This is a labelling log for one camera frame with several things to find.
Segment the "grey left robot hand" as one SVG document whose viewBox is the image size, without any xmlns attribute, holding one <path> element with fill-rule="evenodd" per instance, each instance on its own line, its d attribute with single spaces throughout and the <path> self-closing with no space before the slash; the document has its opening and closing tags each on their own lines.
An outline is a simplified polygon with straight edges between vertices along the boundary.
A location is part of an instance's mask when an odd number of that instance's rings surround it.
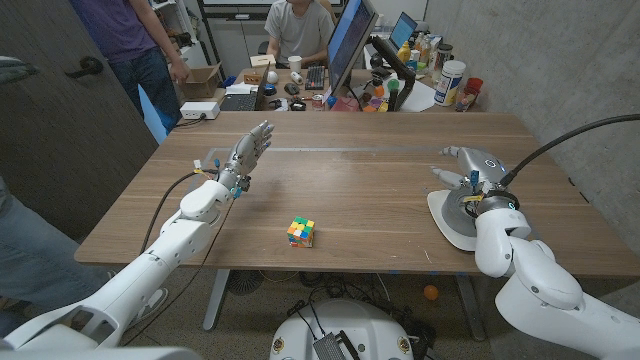
<svg viewBox="0 0 640 360">
<path fill-rule="evenodd" d="M 218 182 L 231 190 L 257 165 L 262 153 L 270 146 L 274 126 L 268 120 L 254 127 L 231 148 L 223 170 L 219 171 Z"/>
</svg>

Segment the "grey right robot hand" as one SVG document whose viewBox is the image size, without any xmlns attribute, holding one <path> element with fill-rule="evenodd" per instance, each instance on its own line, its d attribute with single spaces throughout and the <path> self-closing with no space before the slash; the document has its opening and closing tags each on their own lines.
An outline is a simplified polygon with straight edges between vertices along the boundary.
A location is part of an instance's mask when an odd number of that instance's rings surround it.
<svg viewBox="0 0 640 360">
<path fill-rule="evenodd" d="M 462 200 L 458 203 L 471 217 L 482 213 L 479 207 L 485 200 L 496 197 L 505 200 L 506 206 L 518 210 L 519 200 L 508 191 L 506 185 L 500 183 L 507 174 L 503 163 L 494 155 L 479 149 L 448 146 L 440 151 L 441 155 L 457 159 L 463 174 L 454 173 L 432 166 L 432 173 L 451 191 L 461 190 Z"/>
</svg>

